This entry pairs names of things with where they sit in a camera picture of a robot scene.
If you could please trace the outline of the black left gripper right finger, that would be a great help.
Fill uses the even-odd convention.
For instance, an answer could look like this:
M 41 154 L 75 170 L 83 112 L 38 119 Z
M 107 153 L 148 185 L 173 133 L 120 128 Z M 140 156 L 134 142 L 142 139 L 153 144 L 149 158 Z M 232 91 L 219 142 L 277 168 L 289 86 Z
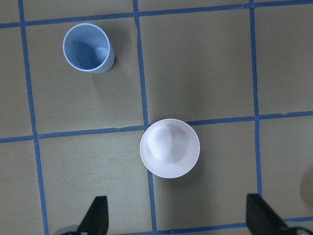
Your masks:
M 246 196 L 246 225 L 252 235 L 287 235 L 289 227 L 259 195 Z

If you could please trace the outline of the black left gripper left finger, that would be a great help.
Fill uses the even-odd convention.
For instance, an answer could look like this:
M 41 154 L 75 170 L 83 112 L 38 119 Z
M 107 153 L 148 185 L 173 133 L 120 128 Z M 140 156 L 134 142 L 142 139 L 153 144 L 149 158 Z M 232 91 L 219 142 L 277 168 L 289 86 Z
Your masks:
M 79 225 L 77 235 L 106 235 L 108 232 L 107 196 L 96 196 Z

